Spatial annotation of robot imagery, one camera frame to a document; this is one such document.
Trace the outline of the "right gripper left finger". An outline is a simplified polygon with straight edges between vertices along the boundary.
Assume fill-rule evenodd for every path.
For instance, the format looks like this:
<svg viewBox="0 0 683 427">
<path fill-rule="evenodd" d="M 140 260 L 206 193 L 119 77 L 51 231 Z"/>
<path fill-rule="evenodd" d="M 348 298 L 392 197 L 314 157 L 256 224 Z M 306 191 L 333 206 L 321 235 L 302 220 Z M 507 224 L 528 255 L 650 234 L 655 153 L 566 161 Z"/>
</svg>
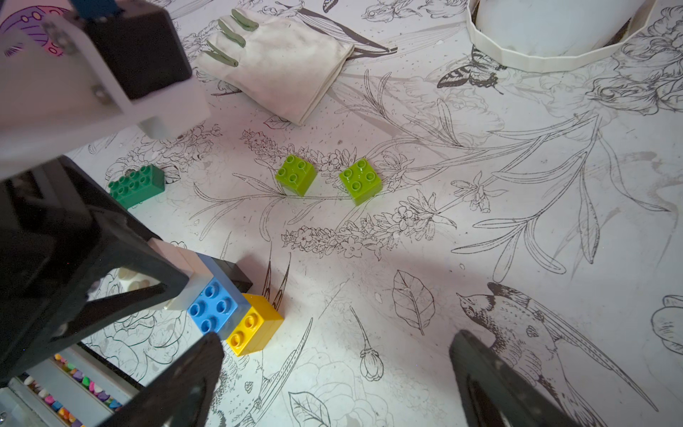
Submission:
<svg viewBox="0 0 683 427">
<path fill-rule="evenodd" d="M 222 369 L 222 340 L 209 333 L 103 426 L 204 426 Z"/>
</svg>

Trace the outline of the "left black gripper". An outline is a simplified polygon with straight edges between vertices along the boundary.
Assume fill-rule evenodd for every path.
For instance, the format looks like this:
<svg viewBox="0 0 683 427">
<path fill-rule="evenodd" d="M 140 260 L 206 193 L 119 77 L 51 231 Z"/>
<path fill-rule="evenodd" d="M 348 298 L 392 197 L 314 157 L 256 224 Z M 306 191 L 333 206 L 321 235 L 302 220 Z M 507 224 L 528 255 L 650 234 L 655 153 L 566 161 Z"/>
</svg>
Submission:
<svg viewBox="0 0 683 427">
<path fill-rule="evenodd" d="M 1 382 L 116 320 L 176 297 L 175 268 L 148 244 L 155 233 L 70 158 L 1 182 Z M 88 298 L 112 270 L 156 279 Z"/>
</svg>

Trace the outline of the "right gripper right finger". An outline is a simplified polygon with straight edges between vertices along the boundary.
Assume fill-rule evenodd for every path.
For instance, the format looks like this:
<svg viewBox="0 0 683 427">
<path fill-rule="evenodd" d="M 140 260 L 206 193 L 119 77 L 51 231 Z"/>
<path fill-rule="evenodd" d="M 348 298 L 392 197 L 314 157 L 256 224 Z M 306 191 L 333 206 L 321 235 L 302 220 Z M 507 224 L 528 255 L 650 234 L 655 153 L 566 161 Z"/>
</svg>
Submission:
<svg viewBox="0 0 683 427">
<path fill-rule="evenodd" d="M 576 425 L 473 333 L 459 331 L 449 357 L 467 425 Z"/>
</svg>

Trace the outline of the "dark green lego brick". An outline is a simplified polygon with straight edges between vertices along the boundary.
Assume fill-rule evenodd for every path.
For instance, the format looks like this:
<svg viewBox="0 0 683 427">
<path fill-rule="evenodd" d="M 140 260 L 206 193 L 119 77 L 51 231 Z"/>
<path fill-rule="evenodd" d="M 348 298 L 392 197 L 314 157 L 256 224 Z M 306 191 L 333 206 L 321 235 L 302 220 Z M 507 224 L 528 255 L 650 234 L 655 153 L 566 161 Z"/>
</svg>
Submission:
<svg viewBox="0 0 683 427">
<path fill-rule="evenodd" d="M 165 174 L 155 165 L 145 165 L 108 184 L 110 196 L 129 209 L 165 191 Z"/>
</svg>

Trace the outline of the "blue lego brick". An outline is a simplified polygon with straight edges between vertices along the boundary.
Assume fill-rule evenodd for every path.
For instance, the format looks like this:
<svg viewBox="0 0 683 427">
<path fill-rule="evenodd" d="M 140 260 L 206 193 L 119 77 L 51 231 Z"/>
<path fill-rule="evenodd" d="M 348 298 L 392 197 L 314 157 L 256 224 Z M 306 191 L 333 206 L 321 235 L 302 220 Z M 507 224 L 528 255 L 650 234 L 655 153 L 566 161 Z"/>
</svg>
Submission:
<svg viewBox="0 0 683 427">
<path fill-rule="evenodd" d="M 236 265 L 205 254 L 198 254 L 212 278 L 188 307 L 188 315 L 202 334 L 216 333 L 225 341 L 252 305 L 245 293 L 252 281 Z"/>
</svg>

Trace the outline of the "cream white lego brick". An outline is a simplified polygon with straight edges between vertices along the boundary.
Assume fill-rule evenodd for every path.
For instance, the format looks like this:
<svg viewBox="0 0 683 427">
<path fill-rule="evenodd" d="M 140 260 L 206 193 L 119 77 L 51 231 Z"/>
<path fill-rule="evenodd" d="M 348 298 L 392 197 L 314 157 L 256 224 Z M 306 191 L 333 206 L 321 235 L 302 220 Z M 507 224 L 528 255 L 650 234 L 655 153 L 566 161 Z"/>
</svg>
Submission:
<svg viewBox="0 0 683 427">
<path fill-rule="evenodd" d="M 184 288 L 176 297 L 160 304 L 159 307 L 166 311 L 186 311 L 213 279 L 213 273 L 193 251 L 158 238 L 151 238 L 148 244 L 175 268 L 172 284 L 179 284 L 181 274 L 184 275 Z"/>
</svg>

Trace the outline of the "lime green lego brick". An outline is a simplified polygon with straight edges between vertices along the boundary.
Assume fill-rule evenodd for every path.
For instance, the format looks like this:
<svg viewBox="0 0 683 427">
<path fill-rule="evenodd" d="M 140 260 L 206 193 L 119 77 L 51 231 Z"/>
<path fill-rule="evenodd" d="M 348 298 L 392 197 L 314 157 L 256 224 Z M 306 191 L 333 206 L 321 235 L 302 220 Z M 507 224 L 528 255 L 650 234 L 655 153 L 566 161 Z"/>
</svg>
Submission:
<svg viewBox="0 0 683 427">
<path fill-rule="evenodd" d="M 276 172 L 276 180 L 286 189 L 303 197 L 317 176 L 317 170 L 308 161 L 295 155 L 286 157 Z"/>
<path fill-rule="evenodd" d="M 366 158 L 361 158 L 339 175 L 344 188 L 356 206 L 360 206 L 382 190 L 382 180 Z"/>
</svg>

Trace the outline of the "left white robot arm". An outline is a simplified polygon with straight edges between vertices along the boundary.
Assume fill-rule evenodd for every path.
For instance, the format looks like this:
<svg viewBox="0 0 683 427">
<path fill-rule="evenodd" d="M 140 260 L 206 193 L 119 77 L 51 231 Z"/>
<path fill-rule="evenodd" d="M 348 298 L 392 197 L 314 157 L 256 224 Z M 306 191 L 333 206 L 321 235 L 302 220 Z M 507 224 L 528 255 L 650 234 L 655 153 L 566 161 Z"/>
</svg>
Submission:
<svg viewBox="0 0 683 427">
<path fill-rule="evenodd" d="M 129 126 L 173 138 L 210 115 L 164 8 L 76 1 L 41 27 L 61 56 L 23 30 L 1 37 L 3 383 L 189 280 L 69 152 Z"/>
</svg>

